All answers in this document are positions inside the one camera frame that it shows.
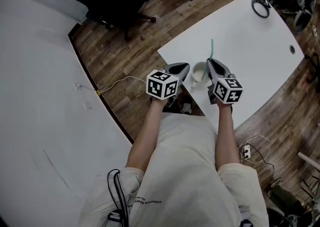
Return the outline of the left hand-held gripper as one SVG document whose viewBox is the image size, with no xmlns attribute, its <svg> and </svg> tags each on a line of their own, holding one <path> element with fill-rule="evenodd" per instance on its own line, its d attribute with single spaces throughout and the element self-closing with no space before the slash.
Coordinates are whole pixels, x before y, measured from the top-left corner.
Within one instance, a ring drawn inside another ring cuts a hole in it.
<svg viewBox="0 0 320 227">
<path fill-rule="evenodd" d="M 165 105 L 170 108 L 182 93 L 182 83 L 190 71 L 190 64 L 178 62 L 168 64 L 159 70 L 153 70 L 146 77 L 146 93 L 152 99 L 167 100 Z"/>
</svg>

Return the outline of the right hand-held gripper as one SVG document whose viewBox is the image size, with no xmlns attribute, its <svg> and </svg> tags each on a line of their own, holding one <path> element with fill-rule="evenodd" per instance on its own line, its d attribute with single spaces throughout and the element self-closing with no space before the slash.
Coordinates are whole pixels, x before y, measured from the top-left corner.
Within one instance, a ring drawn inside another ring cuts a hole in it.
<svg viewBox="0 0 320 227">
<path fill-rule="evenodd" d="M 232 105 L 240 100 L 243 87 L 226 65 L 214 58 L 208 58 L 206 70 L 212 83 L 207 87 L 211 105 L 217 102 Z"/>
</svg>

